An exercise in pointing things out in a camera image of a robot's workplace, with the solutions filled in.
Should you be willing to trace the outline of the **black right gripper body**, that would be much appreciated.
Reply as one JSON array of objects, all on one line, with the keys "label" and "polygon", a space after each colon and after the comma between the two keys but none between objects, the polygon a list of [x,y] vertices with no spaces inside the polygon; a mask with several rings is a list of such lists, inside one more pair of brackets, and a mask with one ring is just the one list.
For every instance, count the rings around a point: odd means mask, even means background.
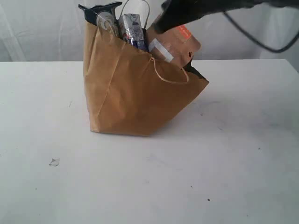
[{"label": "black right gripper body", "polygon": [[161,5],[166,14],[189,19],[246,7],[252,7],[251,0],[166,0]]}]

